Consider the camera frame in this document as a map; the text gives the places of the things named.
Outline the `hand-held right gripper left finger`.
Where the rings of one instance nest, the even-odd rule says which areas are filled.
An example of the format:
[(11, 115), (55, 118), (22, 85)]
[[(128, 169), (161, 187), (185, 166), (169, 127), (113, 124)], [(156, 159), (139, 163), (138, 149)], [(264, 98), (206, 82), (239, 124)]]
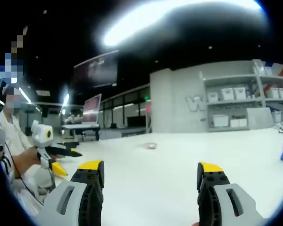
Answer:
[(100, 226), (104, 161), (81, 164), (69, 181), (61, 182), (44, 200), (34, 218), (37, 226)]

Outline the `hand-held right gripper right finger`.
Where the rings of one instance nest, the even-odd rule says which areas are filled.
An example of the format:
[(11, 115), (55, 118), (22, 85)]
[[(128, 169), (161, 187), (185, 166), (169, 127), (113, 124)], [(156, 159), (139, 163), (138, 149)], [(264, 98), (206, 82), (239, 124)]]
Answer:
[(264, 226), (255, 200), (238, 184), (230, 183), (223, 169), (200, 162), (197, 168), (200, 226)]

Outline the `person's left hand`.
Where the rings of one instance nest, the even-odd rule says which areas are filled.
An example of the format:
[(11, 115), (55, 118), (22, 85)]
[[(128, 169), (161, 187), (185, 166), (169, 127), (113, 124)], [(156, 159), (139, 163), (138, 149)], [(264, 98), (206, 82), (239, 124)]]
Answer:
[(40, 165), (41, 161), (38, 157), (38, 154), (38, 150), (35, 146), (31, 146), (25, 151), (25, 157), (29, 165)]

